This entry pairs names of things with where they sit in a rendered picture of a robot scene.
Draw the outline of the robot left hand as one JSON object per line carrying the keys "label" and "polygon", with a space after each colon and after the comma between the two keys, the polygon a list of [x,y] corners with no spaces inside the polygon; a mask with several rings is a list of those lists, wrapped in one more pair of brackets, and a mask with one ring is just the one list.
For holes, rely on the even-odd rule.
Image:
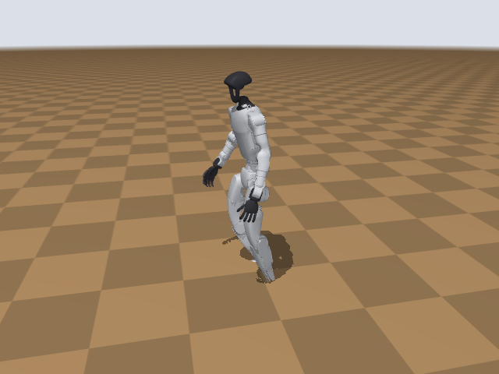
{"label": "robot left hand", "polygon": [[[240,208],[237,209],[237,212],[239,212],[242,208],[244,208],[244,211],[241,215],[241,217],[239,218],[240,220],[244,217],[245,213],[246,213],[246,216],[244,218],[244,222],[246,221],[247,217],[249,216],[249,213],[250,213],[250,216],[249,216],[249,220],[247,221],[248,223],[251,221],[251,218],[253,216],[253,220],[252,222],[254,222],[256,220],[256,215],[257,215],[257,211],[258,211],[258,203],[261,199],[261,196],[263,194],[263,191],[262,191],[262,194],[260,196],[259,199],[255,198],[255,197],[252,197],[252,194],[253,194],[253,190],[254,188],[252,188],[251,190],[251,193],[249,195],[249,200],[246,201],[246,203],[244,205],[242,205]],[[253,215],[254,213],[254,215]]]}

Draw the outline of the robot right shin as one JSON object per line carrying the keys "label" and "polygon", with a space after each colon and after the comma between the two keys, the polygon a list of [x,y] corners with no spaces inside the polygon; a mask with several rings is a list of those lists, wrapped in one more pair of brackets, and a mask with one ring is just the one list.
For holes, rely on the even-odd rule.
{"label": "robot right shin", "polygon": [[[235,231],[234,227],[232,226],[232,230],[235,232],[235,234],[237,235],[237,237],[239,238],[239,240],[241,241],[241,243],[246,247],[246,249],[252,254],[251,252],[251,249],[250,249],[250,242],[246,236],[246,233],[245,234],[239,234]],[[253,254],[252,254],[253,255]]]}

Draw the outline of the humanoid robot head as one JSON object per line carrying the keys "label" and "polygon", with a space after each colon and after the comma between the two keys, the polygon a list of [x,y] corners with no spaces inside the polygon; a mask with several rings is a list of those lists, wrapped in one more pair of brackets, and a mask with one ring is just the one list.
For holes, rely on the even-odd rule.
{"label": "humanoid robot head", "polygon": [[[242,107],[243,104],[251,105],[251,107],[255,107],[253,103],[250,102],[248,97],[246,96],[239,96],[239,91],[247,84],[252,83],[252,79],[249,74],[246,72],[234,72],[230,74],[224,81],[224,84],[226,84],[229,88],[230,96],[231,99],[234,103],[239,102],[239,106],[236,108],[238,111],[245,109]],[[235,96],[233,93],[233,89],[235,90]],[[250,106],[248,106],[250,108]]]}

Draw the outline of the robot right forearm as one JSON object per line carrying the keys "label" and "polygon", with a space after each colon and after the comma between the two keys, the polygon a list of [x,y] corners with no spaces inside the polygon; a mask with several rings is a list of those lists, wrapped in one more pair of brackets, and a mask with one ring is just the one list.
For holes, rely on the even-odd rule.
{"label": "robot right forearm", "polygon": [[[227,138],[227,141],[225,143],[225,146],[223,150],[219,153],[219,158],[220,161],[218,163],[218,166],[222,167],[225,165],[225,162],[230,158],[230,155],[232,154],[232,151],[236,148],[236,145],[233,144],[229,138]],[[215,159],[216,160],[216,159]]]}

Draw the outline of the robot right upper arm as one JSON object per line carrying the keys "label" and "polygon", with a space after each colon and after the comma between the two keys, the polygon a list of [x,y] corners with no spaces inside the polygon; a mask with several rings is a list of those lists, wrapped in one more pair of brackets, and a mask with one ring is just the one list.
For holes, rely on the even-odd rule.
{"label": "robot right upper arm", "polygon": [[[228,114],[229,114],[229,117],[230,117],[230,122],[231,122],[231,110],[234,106],[230,107],[228,109]],[[232,127],[232,123],[231,123],[231,127]],[[233,143],[233,144],[238,144],[237,141],[236,141],[236,138],[235,138],[235,134],[233,132],[233,130],[228,134],[228,138],[229,140]]]}

